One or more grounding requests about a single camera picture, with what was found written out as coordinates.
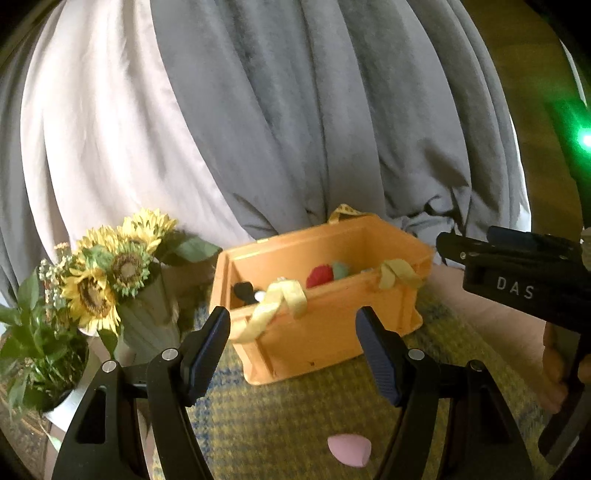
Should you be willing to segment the right human hand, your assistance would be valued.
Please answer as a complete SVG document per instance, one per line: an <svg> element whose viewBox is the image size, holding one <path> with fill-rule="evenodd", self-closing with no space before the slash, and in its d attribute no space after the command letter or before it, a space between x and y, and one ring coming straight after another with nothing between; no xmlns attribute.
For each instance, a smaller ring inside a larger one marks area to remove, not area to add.
<svg viewBox="0 0 591 480"><path fill-rule="evenodd" d="M566 362L557 349L554 325L547 323L543 335L542 387L538 394L541 406L552 414L558 413L568 394L564 379Z"/></svg>

